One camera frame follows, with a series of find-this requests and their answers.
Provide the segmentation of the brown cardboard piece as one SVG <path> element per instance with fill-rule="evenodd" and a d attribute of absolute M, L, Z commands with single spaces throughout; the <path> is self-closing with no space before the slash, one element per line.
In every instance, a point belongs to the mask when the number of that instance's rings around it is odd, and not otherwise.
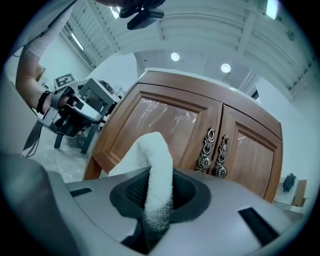
<path fill-rule="evenodd" d="M 292 202 L 292 205 L 295 207 L 302 207 L 304 205 L 305 199 L 305 191 L 307 186 L 307 180 L 299 180 L 297 183 L 297 188 L 295 192 L 295 196 Z"/>

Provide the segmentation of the white cloth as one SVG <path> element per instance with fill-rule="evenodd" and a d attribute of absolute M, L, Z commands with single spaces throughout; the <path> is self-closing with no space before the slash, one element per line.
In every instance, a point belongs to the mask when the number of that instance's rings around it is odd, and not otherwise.
<path fill-rule="evenodd" d="M 162 232 L 169 227 L 173 209 L 173 159 L 161 133 L 140 136 L 108 176 L 141 168 L 150 168 L 143 216 L 152 232 Z"/>

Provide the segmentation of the black object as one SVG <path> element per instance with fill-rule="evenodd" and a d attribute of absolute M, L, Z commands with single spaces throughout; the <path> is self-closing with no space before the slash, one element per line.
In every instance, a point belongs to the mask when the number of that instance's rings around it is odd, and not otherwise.
<path fill-rule="evenodd" d="M 294 186 L 296 176 L 293 173 L 290 173 L 283 182 L 283 192 L 288 193 L 291 188 Z"/>

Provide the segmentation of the black wrist band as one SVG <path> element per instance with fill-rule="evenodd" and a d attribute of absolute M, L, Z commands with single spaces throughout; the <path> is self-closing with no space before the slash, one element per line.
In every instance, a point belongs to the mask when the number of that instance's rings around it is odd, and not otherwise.
<path fill-rule="evenodd" d="M 45 103 L 46 98 L 51 94 L 50 91 L 45 90 L 42 95 L 40 96 L 38 103 L 37 103 L 37 107 L 36 107 L 36 112 L 40 113 L 40 114 L 44 114 L 43 112 L 43 105 Z"/>

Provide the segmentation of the wooden cabinet door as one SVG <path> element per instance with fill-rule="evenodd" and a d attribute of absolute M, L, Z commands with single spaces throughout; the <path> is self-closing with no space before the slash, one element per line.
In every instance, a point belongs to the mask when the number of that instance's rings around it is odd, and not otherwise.
<path fill-rule="evenodd" d="M 234 181 L 267 202 L 277 191 L 282 169 L 282 140 L 269 129 L 244 113 L 224 105 L 213 154 L 213 174 L 222 137 L 227 135 L 228 153 L 224 166 L 225 180 Z"/>
<path fill-rule="evenodd" d="M 174 168 L 195 170 L 209 127 L 217 132 L 223 104 L 180 89 L 137 83 L 113 110 L 96 141 L 84 180 L 108 173 L 140 136 L 159 132 Z"/>

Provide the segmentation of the person's left forearm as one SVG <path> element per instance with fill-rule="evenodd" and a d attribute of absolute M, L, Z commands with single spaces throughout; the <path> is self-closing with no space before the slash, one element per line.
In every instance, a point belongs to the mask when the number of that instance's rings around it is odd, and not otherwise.
<path fill-rule="evenodd" d="M 22 49 L 15 79 L 15 88 L 26 104 L 45 114 L 51 107 L 52 94 L 49 93 L 38 107 L 39 100 L 45 92 L 45 88 L 36 81 L 36 71 L 40 58 L 31 53 L 26 47 Z"/>

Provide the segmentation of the person's left hand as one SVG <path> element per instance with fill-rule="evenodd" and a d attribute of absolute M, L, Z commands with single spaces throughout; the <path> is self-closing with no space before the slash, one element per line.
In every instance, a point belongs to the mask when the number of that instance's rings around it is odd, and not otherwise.
<path fill-rule="evenodd" d="M 63 96 L 59 100 L 57 129 L 58 133 L 68 137 L 78 137 L 86 121 L 81 114 L 84 103 L 75 95 Z"/>

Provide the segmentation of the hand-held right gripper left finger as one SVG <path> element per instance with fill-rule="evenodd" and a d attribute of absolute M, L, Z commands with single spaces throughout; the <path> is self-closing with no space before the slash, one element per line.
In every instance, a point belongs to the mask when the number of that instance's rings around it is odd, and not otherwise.
<path fill-rule="evenodd" d="M 145 256 L 142 203 L 149 170 L 65 183 L 48 173 L 57 207 L 80 250 L 80 256 Z"/>

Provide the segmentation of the white low platform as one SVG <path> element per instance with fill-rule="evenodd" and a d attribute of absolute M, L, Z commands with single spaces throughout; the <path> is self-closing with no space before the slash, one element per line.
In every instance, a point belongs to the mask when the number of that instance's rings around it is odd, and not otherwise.
<path fill-rule="evenodd" d="M 279 181 L 279 184 L 277 187 L 277 192 L 276 192 L 276 195 L 275 195 L 273 201 L 276 202 L 277 204 L 279 204 L 281 207 L 285 208 L 286 210 L 289 210 L 289 211 L 295 212 L 295 213 L 299 213 L 299 214 L 304 214 L 305 213 L 304 205 L 305 205 L 305 201 L 306 201 L 305 194 L 304 194 L 304 204 L 302 207 L 297 207 L 297 206 L 292 205 L 295 194 L 296 194 L 298 181 L 303 180 L 303 179 L 299 179 L 298 177 L 296 177 L 294 180 L 294 185 L 291 188 L 291 190 L 289 192 L 283 192 L 283 182 L 284 182 L 285 178 L 286 177 L 280 178 L 280 181 Z"/>

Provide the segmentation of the rectangular ceiling light panel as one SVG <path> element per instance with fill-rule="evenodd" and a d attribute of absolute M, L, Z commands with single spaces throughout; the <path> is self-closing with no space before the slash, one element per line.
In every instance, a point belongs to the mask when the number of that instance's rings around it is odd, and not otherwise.
<path fill-rule="evenodd" d="M 266 0 L 265 14 L 275 20 L 277 18 L 279 9 L 279 1 L 278 0 Z"/>

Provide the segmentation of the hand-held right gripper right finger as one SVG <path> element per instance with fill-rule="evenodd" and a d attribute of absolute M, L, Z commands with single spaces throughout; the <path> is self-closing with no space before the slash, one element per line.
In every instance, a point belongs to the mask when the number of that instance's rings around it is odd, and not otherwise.
<path fill-rule="evenodd" d="M 292 222 L 283 210 L 234 181 L 190 170 L 182 173 L 207 185 L 211 202 L 197 219 L 172 224 L 149 256 L 277 256 L 305 223 Z M 265 246 L 239 213 L 249 208 L 277 234 Z"/>

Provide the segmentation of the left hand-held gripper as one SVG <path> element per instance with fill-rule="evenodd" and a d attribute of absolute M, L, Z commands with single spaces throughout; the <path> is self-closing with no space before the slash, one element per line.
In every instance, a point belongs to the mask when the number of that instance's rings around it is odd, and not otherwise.
<path fill-rule="evenodd" d="M 57 121 L 59 119 L 59 101 L 63 96 L 70 96 L 74 94 L 80 99 L 73 106 L 73 110 L 86 121 L 86 126 L 83 128 L 82 133 L 90 126 L 90 122 L 99 123 L 102 120 L 101 114 L 86 102 L 84 102 L 78 95 L 77 83 L 78 81 L 71 73 L 54 79 L 54 91 L 51 92 L 51 106 L 47 110 L 47 112 L 43 114 L 41 124 L 58 135 L 63 135 L 61 133 L 58 133 L 57 124 Z"/>

